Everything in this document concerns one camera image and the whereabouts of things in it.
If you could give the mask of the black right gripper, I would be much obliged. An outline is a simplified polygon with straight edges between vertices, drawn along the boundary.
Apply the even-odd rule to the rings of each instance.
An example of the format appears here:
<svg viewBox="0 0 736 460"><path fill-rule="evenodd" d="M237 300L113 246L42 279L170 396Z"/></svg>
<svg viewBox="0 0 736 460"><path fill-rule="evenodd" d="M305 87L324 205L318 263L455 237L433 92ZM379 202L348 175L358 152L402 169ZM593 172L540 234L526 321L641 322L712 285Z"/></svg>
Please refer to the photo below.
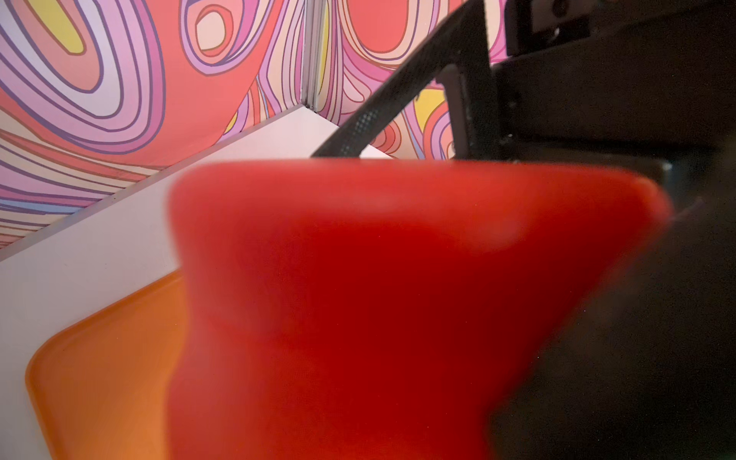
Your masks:
<svg viewBox="0 0 736 460"><path fill-rule="evenodd" d="M683 204L494 418L502 459L735 455L735 5L512 1L508 151L651 155Z"/></svg>

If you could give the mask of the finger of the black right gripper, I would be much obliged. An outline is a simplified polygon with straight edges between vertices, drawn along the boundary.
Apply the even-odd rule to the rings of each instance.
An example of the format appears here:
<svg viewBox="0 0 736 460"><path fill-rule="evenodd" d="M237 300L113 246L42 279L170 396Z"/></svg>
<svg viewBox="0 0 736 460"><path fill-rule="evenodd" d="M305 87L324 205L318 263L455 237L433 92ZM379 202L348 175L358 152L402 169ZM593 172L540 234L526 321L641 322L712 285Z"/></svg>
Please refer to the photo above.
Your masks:
<svg viewBox="0 0 736 460"><path fill-rule="evenodd" d="M337 131L314 157L498 160L499 34L498 1L327 2L314 109Z"/></svg>

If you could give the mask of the red lid candy jar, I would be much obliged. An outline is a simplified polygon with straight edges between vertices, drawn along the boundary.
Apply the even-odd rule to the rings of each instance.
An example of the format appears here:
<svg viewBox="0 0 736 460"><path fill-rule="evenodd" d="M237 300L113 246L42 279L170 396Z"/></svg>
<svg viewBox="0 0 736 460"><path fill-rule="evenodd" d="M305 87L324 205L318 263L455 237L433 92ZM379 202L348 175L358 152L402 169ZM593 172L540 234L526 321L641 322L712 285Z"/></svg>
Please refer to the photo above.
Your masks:
<svg viewBox="0 0 736 460"><path fill-rule="evenodd" d="M196 168L168 200L189 312L170 456L491 459L490 416L671 215L605 168Z"/></svg>

